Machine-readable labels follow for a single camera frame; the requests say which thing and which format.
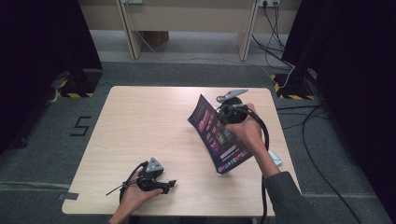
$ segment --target wooden table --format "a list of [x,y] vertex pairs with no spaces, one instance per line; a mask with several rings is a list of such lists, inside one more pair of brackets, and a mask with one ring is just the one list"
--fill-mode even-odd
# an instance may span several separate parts
[[[226,175],[219,176],[204,143],[187,118],[200,93],[213,105],[216,97],[236,88],[114,87],[87,145],[69,192],[78,198],[65,200],[66,214],[113,214],[120,192],[106,194],[120,185],[142,161],[156,158],[164,167],[158,181],[176,179],[167,195],[146,202],[139,216],[262,215],[261,172],[250,158]],[[290,154],[270,91],[249,89],[240,95],[253,103],[270,134],[270,148],[282,159],[298,184]],[[273,208],[267,197],[268,216]]]

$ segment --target purple magazine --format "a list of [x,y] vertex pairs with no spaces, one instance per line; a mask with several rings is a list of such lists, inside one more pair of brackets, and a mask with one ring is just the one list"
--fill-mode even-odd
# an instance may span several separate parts
[[215,107],[204,95],[200,95],[188,121],[201,136],[219,174],[224,175],[252,156],[245,144],[219,122]]

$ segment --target controller cable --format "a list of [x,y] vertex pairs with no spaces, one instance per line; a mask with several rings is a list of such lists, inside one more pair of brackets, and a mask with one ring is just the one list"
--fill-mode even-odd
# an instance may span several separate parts
[[[265,145],[265,148],[268,151],[269,145],[270,145],[270,137],[269,137],[268,129],[265,126],[264,121],[262,121],[262,119],[260,119],[259,116],[253,110],[251,110],[249,108],[248,109],[241,109],[241,108],[237,108],[237,107],[233,107],[232,105],[229,105],[228,109],[230,111],[236,110],[236,111],[242,112],[244,114],[250,115],[253,119],[255,119],[260,124],[260,126],[262,127],[262,132],[264,134],[264,138],[265,138],[264,145]],[[265,184],[264,184],[264,176],[263,175],[262,175],[262,206],[263,206],[263,210],[264,211],[263,211],[263,214],[262,214],[262,219],[260,221],[260,224],[262,224],[264,222],[264,220],[267,219],[267,209],[268,209],[267,208],[267,198],[265,196]]]

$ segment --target gray carpet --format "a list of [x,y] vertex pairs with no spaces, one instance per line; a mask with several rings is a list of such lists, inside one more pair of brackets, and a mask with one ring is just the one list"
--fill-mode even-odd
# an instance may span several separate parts
[[[106,223],[108,216],[63,214],[63,202],[58,196],[67,192],[73,180],[112,86],[268,88],[273,93],[276,108],[320,104],[319,100],[278,99],[271,79],[251,65],[103,63],[103,67],[104,73],[92,98],[59,98],[36,121],[26,148],[6,150],[0,155],[0,223]],[[276,71],[267,69],[270,74]],[[282,127],[301,123],[305,116],[295,113],[308,114],[310,111],[311,108],[279,110]],[[306,123],[304,135],[318,168],[363,223],[391,223],[360,167],[348,157],[325,108],[318,112],[323,113]],[[90,128],[85,136],[70,136],[83,133],[75,129],[81,116],[91,117],[80,123]],[[286,129],[284,134],[306,198],[329,223],[356,223],[309,160],[303,145],[302,126]],[[32,187],[25,185],[26,182],[41,185]]]

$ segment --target power outlet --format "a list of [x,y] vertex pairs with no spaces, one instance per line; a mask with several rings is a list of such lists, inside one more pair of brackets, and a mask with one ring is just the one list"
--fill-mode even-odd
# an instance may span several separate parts
[[280,0],[260,0],[259,7],[262,7],[262,3],[264,1],[267,1],[267,7],[275,7],[276,3],[277,3],[277,6],[279,7],[279,4],[280,4]]

